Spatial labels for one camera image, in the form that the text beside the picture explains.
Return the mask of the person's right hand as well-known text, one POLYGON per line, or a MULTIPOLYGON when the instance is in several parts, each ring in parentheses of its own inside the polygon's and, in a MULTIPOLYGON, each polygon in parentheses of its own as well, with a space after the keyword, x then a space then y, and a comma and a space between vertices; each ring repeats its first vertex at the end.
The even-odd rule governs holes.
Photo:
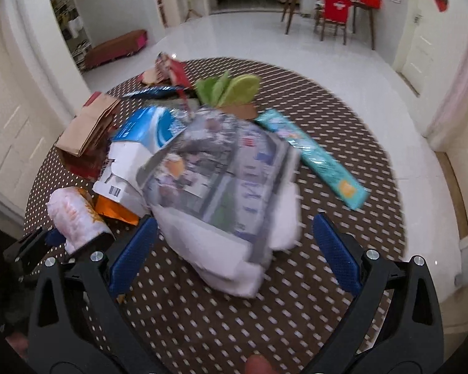
POLYGON ((262 355, 251 355, 244 367, 245 374, 276 374, 275 369, 271 366, 262 355))

